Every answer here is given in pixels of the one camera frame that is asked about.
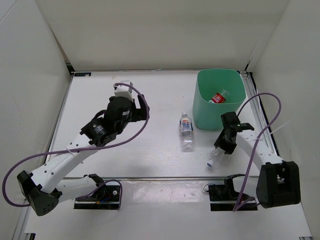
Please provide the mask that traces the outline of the clear bottle black label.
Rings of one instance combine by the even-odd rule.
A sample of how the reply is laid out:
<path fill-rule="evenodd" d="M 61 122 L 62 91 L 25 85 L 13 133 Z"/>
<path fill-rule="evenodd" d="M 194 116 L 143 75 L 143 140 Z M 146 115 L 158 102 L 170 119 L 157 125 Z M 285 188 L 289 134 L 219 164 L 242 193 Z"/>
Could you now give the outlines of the clear bottle black label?
<path fill-rule="evenodd" d="M 206 166 L 209 168 L 214 168 L 224 157 L 225 151 L 219 147 L 214 148 L 206 162 Z"/>

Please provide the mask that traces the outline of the red label plastic bottle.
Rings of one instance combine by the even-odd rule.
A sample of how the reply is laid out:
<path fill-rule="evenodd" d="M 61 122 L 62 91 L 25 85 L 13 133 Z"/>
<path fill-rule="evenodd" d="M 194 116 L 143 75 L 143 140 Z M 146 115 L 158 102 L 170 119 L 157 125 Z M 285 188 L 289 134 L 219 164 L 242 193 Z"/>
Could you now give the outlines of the red label plastic bottle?
<path fill-rule="evenodd" d="M 212 96 L 208 102 L 214 104 L 223 104 L 227 101 L 229 95 L 229 91 L 222 89 L 220 92 L 217 92 L 214 96 Z"/>

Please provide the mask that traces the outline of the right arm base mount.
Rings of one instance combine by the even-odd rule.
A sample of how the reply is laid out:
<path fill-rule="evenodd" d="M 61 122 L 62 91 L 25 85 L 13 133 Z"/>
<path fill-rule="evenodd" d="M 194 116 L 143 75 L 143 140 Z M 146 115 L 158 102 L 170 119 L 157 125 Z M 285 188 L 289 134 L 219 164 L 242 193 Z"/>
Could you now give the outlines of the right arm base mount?
<path fill-rule="evenodd" d="M 203 186 L 209 194 L 210 210 L 212 212 L 233 211 L 236 205 L 245 175 L 233 174 L 224 179 L 212 180 Z M 258 178 L 249 177 L 239 202 L 239 211 L 257 211 L 259 200 L 256 194 Z"/>

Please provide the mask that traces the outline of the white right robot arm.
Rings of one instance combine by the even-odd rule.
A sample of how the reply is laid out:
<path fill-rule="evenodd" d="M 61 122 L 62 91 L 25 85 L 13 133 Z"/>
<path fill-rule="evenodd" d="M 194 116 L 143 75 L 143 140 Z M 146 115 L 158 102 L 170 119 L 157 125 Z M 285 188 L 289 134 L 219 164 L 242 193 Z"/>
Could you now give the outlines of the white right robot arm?
<path fill-rule="evenodd" d="M 284 161 L 255 135 L 249 123 L 240 122 L 235 112 L 221 115 L 222 132 L 214 143 L 217 150 L 231 155 L 236 147 L 250 157 L 249 162 L 259 169 L 259 177 L 253 184 L 251 198 L 256 198 L 267 209 L 296 205 L 301 201 L 300 173 L 293 161 Z"/>

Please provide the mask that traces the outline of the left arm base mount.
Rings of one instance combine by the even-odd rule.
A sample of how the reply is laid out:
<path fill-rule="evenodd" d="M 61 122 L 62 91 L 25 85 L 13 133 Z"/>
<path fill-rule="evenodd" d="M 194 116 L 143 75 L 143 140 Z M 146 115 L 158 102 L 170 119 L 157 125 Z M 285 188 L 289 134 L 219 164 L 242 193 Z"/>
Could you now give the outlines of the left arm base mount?
<path fill-rule="evenodd" d="M 74 200 L 75 210 L 120 210 L 122 205 L 123 185 L 112 179 L 101 183 L 102 186 L 91 195 Z"/>

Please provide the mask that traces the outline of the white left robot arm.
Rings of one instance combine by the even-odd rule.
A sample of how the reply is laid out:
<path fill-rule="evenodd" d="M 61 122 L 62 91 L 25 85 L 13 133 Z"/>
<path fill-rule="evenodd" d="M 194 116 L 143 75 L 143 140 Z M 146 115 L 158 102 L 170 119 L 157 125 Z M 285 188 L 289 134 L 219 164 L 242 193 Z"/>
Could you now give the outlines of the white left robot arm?
<path fill-rule="evenodd" d="M 37 216 L 51 212 L 59 203 L 109 200 L 111 191 L 97 174 L 86 174 L 80 179 L 65 180 L 65 176 L 101 147 L 116 139 L 128 123 L 147 120 L 148 108 L 139 95 L 140 107 L 134 99 L 112 96 L 105 110 L 98 112 L 70 143 L 72 152 L 56 154 L 47 163 L 32 172 L 17 175 L 20 189 Z"/>

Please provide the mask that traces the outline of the blue label plastic bottle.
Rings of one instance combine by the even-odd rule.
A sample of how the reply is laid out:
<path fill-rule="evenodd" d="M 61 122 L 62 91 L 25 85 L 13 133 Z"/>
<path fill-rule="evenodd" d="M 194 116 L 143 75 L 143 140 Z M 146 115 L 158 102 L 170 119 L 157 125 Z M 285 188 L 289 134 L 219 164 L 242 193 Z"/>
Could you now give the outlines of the blue label plastic bottle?
<path fill-rule="evenodd" d="M 194 148 L 193 122 L 186 112 L 179 119 L 180 146 L 183 152 L 192 152 Z"/>

